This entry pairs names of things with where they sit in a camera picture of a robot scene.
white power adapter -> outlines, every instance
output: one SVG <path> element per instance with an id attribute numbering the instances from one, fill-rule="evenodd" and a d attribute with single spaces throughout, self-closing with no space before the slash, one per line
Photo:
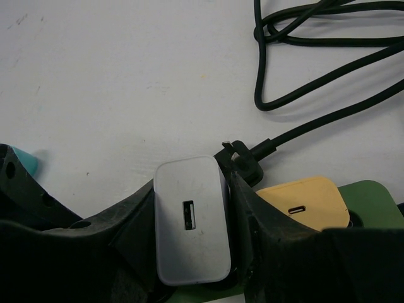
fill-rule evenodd
<path id="1" fill-rule="evenodd" d="M 212 156 L 167 162 L 154 176 L 157 272 L 170 286 L 218 282 L 231 268 L 228 186 Z"/>

black cable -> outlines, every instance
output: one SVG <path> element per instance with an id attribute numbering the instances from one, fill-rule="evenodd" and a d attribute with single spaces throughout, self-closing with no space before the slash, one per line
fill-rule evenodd
<path id="1" fill-rule="evenodd" d="M 393 10 L 404 11 L 404 2 L 402 1 L 379 1 L 372 3 L 348 4 L 354 0 L 321 0 L 316 4 L 297 6 L 294 8 L 284 9 L 273 13 L 264 19 L 261 16 L 261 1 L 254 0 L 254 15 L 256 28 L 254 29 L 254 37 L 259 46 L 259 65 L 256 88 L 254 93 L 254 101 L 256 107 L 262 111 L 271 111 L 278 109 L 284 105 L 293 102 L 294 100 L 338 79 L 346 74 L 351 73 L 359 68 L 386 59 L 399 52 L 404 51 L 404 36 L 387 37 L 387 38 L 331 38 L 331 39 L 309 39 L 292 37 L 289 34 L 299 25 L 305 22 L 312 16 L 318 15 L 337 15 L 344 13 L 353 13 L 358 11 L 376 11 L 376 10 Z M 283 20 L 296 18 L 290 25 L 281 31 L 275 28 L 275 25 Z M 264 27 L 267 27 L 270 35 L 264 34 Z M 287 94 L 284 97 L 274 101 L 264 103 L 262 94 L 266 71 L 266 45 L 274 42 L 283 42 L 292 45 L 300 46 L 323 46 L 323 47 L 387 47 L 374 54 L 365 56 L 361 59 L 348 63 L 296 90 Z M 305 123 L 295 129 L 292 129 L 285 134 L 273 140 L 265 140 L 258 146 L 254 147 L 251 152 L 256 160 L 262 160 L 264 157 L 272 153 L 276 147 L 288 142 L 302 134 L 308 133 L 313 129 L 320 128 L 331 122 L 340 120 L 344 117 L 351 116 L 363 110 L 366 110 L 376 104 L 379 104 L 386 99 L 396 95 L 404 90 L 404 80 L 399 81 L 395 85 L 387 88 L 381 93 L 368 98 L 365 101 L 355 105 L 337 110 L 323 117 Z"/>

yellow charger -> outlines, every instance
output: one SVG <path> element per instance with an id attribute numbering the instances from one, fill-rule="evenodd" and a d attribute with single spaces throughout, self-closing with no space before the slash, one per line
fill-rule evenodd
<path id="1" fill-rule="evenodd" d="M 323 176 L 268 187 L 257 194 L 285 215 L 318 231 L 349 224 L 349 212 L 337 186 Z"/>

usb port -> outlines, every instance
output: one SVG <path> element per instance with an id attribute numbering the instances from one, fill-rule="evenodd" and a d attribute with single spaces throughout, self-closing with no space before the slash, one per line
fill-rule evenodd
<path id="1" fill-rule="evenodd" d="M 194 201 L 185 201 L 182 205 L 184 207 L 185 230 L 195 229 Z"/>
<path id="2" fill-rule="evenodd" d="M 299 206 L 299 207 L 295 207 L 295 208 L 291 208 L 289 209 L 289 214 L 293 215 L 295 213 L 301 213 L 302 211 L 306 211 L 306 207 L 304 205 Z"/>

plug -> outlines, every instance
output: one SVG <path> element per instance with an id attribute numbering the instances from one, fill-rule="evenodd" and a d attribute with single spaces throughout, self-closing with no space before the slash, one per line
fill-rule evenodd
<path id="1" fill-rule="evenodd" d="M 263 179 L 263 169 L 243 142 L 223 142 L 222 145 L 224 149 L 218 152 L 215 158 L 227 180 L 232 171 L 237 171 L 251 187 Z"/>
<path id="2" fill-rule="evenodd" d="M 154 176 L 157 273 L 170 286 L 222 281 L 231 270 L 229 189 L 215 158 L 166 162 Z"/>

